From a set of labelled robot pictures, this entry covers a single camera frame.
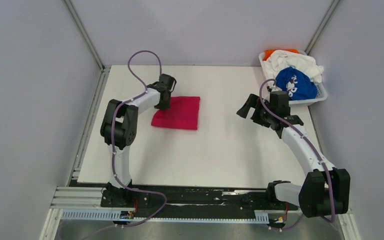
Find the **pink t-shirt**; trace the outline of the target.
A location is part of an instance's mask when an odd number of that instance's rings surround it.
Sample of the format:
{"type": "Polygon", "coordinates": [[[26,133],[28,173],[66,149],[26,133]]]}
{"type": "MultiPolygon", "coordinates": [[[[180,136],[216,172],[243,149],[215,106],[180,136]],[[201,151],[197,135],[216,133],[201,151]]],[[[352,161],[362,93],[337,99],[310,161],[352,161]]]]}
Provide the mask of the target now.
{"type": "Polygon", "coordinates": [[[201,98],[199,96],[174,96],[170,108],[158,110],[151,126],[176,130],[198,130],[201,98]]]}

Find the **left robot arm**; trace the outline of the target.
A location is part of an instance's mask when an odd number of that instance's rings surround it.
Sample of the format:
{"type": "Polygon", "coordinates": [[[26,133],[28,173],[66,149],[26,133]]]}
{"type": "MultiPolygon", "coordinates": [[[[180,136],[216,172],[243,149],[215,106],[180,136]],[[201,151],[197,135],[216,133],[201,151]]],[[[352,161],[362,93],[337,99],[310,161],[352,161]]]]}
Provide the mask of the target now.
{"type": "Polygon", "coordinates": [[[122,207],[132,203],[129,158],[130,146],[137,136],[139,115],[150,108],[169,109],[176,83],[174,77],[163,73],[158,81],[146,85],[139,95],[123,101],[112,99],[108,102],[100,127],[100,135],[108,145],[111,156],[111,177],[105,187],[105,200],[112,197],[122,207]]]}

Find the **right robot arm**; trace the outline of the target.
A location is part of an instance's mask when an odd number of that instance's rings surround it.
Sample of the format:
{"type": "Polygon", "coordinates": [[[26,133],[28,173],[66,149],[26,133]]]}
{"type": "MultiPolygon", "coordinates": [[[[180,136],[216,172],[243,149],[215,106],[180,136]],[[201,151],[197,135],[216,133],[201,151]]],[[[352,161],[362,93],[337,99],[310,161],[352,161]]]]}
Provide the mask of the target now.
{"type": "Polygon", "coordinates": [[[251,93],[236,114],[245,119],[251,109],[254,110],[250,117],[252,122],[275,131],[306,174],[301,185],[283,180],[269,183],[266,204],[278,209],[287,202],[299,207],[307,218],[347,213],[351,176],[316,148],[302,119],[291,113],[287,93],[272,91],[269,100],[251,93]]]}

